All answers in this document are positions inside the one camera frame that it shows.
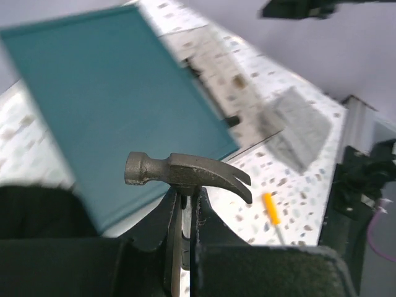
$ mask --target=teal tray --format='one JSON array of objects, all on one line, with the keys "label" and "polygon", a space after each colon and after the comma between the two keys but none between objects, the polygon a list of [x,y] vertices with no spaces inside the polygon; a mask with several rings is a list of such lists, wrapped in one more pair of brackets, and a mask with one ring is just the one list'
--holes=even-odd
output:
[{"label": "teal tray", "polygon": [[130,151],[222,159],[238,146],[135,6],[0,36],[69,162],[99,231],[168,186],[124,184]]}]

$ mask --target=gray sponge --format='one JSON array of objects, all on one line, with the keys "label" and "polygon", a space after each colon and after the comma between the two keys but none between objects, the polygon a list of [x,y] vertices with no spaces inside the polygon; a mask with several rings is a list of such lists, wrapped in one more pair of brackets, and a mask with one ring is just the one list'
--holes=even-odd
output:
[{"label": "gray sponge", "polygon": [[270,108],[285,128],[266,142],[267,148],[285,165],[304,173],[321,152],[331,122],[293,87],[279,95]]}]

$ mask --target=black robotic arm part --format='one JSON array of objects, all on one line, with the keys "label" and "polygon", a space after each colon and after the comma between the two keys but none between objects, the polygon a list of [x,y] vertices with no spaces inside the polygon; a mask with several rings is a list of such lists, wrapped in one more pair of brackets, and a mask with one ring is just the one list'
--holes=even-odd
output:
[{"label": "black robotic arm part", "polygon": [[271,0],[260,10],[260,18],[301,20],[309,17],[327,19],[341,3],[395,2],[365,0]]}]

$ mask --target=cable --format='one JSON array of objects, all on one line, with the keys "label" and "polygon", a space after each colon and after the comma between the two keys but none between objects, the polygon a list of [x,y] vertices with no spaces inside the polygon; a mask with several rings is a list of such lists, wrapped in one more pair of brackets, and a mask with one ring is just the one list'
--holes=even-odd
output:
[{"label": "cable", "polygon": [[372,235],[371,235],[373,228],[375,227],[375,225],[376,225],[377,222],[378,222],[379,215],[382,214],[382,213],[387,213],[386,210],[385,210],[385,208],[384,208],[384,206],[385,206],[385,204],[387,204],[387,203],[389,203],[389,202],[392,202],[392,201],[389,200],[389,199],[380,199],[380,203],[379,203],[379,206],[378,206],[378,208],[377,208],[377,210],[376,210],[376,213],[375,213],[375,215],[373,216],[373,218],[372,218],[372,220],[371,220],[371,222],[370,222],[370,224],[369,224],[369,226],[368,226],[368,229],[367,229],[367,242],[368,242],[368,244],[370,245],[371,249],[372,249],[378,256],[380,256],[380,257],[382,257],[382,258],[384,258],[384,259],[386,259],[386,260],[388,260],[388,261],[391,261],[391,262],[396,263],[396,258],[394,258],[394,257],[392,257],[392,256],[389,256],[389,255],[387,255],[387,254],[384,254],[383,252],[381,252],[380,250],[378,250],[378,248],[374,245],[374,240],[372,239]]}]

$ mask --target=black mount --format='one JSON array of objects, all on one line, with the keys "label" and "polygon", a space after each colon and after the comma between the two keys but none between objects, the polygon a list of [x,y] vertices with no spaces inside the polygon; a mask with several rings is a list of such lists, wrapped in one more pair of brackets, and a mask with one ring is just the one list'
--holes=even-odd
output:
[{"label": "black mount", "polygon": [[377,203],[386,183],[395,181],[395,142],[379,142],[369,155],[348,146],[342,164],[335,168],[319,244],[334,249],[346,262],[358,294],[366,230],[374,214],[373,208],[362,202],[362,196]]}]

